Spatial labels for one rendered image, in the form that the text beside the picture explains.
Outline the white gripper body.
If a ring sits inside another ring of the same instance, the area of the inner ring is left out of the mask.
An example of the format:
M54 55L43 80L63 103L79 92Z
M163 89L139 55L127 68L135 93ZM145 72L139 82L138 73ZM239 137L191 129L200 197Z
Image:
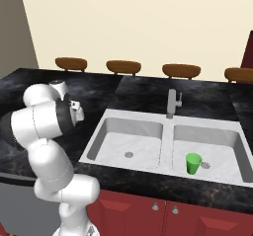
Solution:
M74 109L74 119L76 122L84 120L84 112L82 108Z

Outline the white double basin sink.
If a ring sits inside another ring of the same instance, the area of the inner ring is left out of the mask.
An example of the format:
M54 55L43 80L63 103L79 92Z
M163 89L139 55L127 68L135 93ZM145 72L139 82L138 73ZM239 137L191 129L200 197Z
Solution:
M195 175L188 153L203 159ZM80 161L253 189L253 154L238 121L107 109Z

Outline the brown wooden stool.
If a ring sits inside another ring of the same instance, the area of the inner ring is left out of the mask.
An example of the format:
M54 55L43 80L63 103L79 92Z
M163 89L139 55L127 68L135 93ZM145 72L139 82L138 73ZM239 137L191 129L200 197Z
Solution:
M186 78L192 80L201 73L201 67L191 64L164 64L162 66L163 73L169 78Z
M128 60L109 60L106 66L116 75L131 74L135 76L141 69L141 64L139 62Z
M229 83L248 83L253 84L253 69L251 68L226 68L224 77Z
M55 64L66 71L79 70L81 72L84 72L88 66L88 62L85 59L75 57L58 57L55 60Z

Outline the grey metal tap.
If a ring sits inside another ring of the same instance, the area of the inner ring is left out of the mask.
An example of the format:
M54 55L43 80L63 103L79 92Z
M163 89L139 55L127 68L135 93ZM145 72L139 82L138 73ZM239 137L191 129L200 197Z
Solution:
M168 91L166 117L172 118L176 113L176 109L180 108L181 106L182 106L182 94L177 95L175 89L170 89Z

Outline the red cupboard door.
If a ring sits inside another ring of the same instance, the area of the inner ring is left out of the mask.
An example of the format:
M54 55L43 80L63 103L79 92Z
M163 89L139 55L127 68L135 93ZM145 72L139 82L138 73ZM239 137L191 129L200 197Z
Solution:
M253 215L169 201L163 236L253 236Z
M165 201L101 190L87 212L100 236L162 236Z

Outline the grey dishwasher front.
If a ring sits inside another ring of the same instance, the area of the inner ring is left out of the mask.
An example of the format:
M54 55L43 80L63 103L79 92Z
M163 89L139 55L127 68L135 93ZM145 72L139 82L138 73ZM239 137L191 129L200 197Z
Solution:
M16 236L52 236L60 226L58 204L37 198L31 187L0 183L0 222Z

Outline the green cup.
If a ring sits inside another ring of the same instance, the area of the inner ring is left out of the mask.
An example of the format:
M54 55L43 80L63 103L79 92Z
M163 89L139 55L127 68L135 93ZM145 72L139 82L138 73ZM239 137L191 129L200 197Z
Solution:
M187 173L190 175L195 175L202 163L202 156L198 153L188 153L186 155L186 166Z

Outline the dark red tall cupboard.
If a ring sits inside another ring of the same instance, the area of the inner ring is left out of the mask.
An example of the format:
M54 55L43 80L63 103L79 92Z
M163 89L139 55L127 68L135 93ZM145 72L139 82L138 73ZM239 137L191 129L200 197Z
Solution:
M241 62L241 68L253 68L253 30L249 34Z

